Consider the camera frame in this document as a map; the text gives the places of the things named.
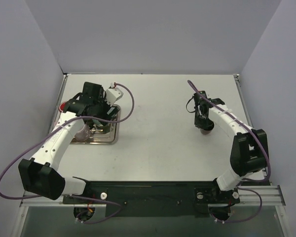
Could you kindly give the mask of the dark brown mug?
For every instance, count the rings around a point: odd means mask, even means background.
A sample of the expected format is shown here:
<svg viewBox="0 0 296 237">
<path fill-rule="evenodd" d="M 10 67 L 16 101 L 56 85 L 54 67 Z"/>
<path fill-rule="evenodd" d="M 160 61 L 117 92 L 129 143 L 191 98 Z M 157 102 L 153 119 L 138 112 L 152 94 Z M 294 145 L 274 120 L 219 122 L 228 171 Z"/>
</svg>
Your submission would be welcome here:
<svg viewBox="0 0 296 237">
<path fill-rule="evenodd" d="M 205 130 L 205 129 L 200 129 L 201 134 L 203 135 L 208 135 L 212 132 L 212 130 Z"/>
</svg>

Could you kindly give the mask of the red mug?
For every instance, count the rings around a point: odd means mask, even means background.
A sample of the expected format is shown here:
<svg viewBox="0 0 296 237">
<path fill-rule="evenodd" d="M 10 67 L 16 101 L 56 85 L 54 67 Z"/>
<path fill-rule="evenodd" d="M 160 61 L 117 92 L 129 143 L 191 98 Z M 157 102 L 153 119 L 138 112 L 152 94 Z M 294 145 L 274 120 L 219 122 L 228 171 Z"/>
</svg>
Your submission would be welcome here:
<svg viewBox="0 0 296 237">
<path fill-rule="evenodd" d="M 59 106 L 59 111 L 60 111 L 61 113 L 64 111 L 65 105 L 66 105 L 66 102 L 63 102 L 63 103 L 60 104 L 60 106 Z"/>
</svg>

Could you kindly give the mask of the mauve pink mug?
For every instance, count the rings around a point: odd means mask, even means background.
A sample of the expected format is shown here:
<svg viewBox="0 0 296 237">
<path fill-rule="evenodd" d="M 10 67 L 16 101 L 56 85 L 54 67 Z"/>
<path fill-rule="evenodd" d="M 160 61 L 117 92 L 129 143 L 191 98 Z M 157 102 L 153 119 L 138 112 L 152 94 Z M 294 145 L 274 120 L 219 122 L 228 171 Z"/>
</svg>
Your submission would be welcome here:
<svg viewBox="0 0 296 237">
<path fill-rule="evenodd" d="M 91 136 L 91 130 L 89 126 L 85 124 L 83 128 L 76 133 L 76 135 L 74 136 L 74 139 L 79 142 L 83 142 L 88 140 L 90 136 Z"/>
</svg>

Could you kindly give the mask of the green mug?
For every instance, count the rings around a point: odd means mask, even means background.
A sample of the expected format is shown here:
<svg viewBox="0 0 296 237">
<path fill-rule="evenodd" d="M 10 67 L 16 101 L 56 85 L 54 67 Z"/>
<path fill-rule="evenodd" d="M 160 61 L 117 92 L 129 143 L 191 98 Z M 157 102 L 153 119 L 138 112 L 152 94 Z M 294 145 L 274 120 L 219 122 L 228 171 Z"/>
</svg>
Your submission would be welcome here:
<svg viewBox="0 0 296 237">
<path fill-rule="evenodd" d="M 104 128 L 105 126 L 108 125 L 107 122 L 99 121 L 96 119 L 89 120 L 88 124 L 90 125 L 90 127 L 94 127 L 96 129 Z"/>
</svg>

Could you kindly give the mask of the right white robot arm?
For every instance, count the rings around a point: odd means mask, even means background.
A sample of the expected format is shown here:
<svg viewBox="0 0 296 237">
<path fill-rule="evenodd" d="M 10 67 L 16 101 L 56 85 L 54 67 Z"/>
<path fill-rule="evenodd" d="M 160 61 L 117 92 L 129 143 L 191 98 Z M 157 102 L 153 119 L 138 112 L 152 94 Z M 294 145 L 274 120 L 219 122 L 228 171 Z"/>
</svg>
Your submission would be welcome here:
<svg viewBox="0 0 296 237">
<path fill-rule="evenodd" d="M 196 199 L 206 204 L 234 204 L 238 202 L 237 186 L 250 175 L 268 166 L 268 145 L 266 133 L 255 130 L 238 120 L 220 98 L 208 98 L 205 91 L 192 96 L 194 101 L 194 125 L 203 135 L 209 134 L 215 126 L 232 139 L 230 167 L 212 184 L 196 190 Z"/>
</svg>

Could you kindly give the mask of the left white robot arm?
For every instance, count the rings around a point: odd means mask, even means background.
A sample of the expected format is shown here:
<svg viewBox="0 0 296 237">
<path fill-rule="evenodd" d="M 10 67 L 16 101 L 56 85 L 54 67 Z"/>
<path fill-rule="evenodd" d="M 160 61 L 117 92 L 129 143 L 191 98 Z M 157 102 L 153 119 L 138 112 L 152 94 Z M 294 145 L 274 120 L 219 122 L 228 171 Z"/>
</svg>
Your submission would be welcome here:
<svg viewBox="0 0 296 237">
<path fill-rule="evenodd" d="M 84 180 L 64 178 L 57 170 L 76 134 L 94 124 L 106 125 L 118 113 L 114 103 L 122 96 L 115 85 L 104 90 L 99 84 L 84 83 L 82 92 L 65 103 L 50 138 L 30 159 L 20 161 L 18 169 L 25 191 L 51 200 L 74 195 L 80 203 L 90 201 L 92 192 Z"/>
</svg>

